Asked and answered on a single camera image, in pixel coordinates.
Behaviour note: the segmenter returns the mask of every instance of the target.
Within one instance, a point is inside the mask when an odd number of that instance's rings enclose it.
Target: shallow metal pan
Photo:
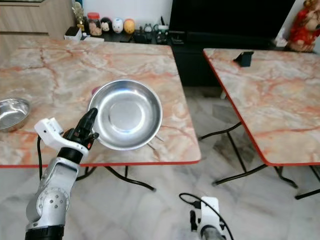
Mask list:
[[[114,150],[133,150],[147,144],[159,131],[162,106],[158,96],[134,80],[116,80],[100,87],[88,109],[97,108],[92,131]]]
[[[17,97],[0,99],[0,132],[12,132],[22,128],[30,113],[27,100]]]

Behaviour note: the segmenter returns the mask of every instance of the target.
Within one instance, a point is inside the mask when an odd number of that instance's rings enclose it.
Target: marble floor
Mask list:
[[[239,121],[219,93],[219,89],[185,89],[199,136]],[[232,136],[248,168],[262,163],[242,127]],[[226,136],[212,136],[199,145],[198,164],[129,168],[131,178],[153,185],[156,192],[123,182],[104,168],[77,182],[63,239],[196,240],[197,234],[190,232],[192,208],[178,198],[182,192],[217,197],[236,240],[319,239],[320,194],[294,199],[296,193],[320,187],[308,167],[284,168],[283,174],[296,181],[298,190],[281,181],[271,167],[213,187],[212,181],[241,173],[241,167]],[[25,209],[38,183],[36,169],[0,169],[0,240],[24,239]]]

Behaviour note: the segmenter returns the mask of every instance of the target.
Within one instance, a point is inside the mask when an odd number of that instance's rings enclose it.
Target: wooden cabinet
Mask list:
[[[39,6],[0,6],[0,13],[0,32],[48,32]]]
[[[63,40],[74,25],[71,0],[0,1],[0,63],[25,39],[49,36]]]

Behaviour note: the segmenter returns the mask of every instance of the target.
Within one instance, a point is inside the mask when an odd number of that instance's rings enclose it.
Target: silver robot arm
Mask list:
[[[35,130],[44,143],[59,151],[45,170],[38,190],[26,207],[25,240],[62,240],[66,224],[66,212],[70,206],[71,189],[79,173],[81,159],[98,133],[91,134],[98,110],[92,108],[79,121],[76,128],[63,137],[62,128],[54,118],[42,119]]]

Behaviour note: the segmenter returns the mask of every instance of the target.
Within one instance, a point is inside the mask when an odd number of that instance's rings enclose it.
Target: red figurine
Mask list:
[[[298,52],[312,52],[320,35],[320,0],[306,0],[296,16],[288,46]]]

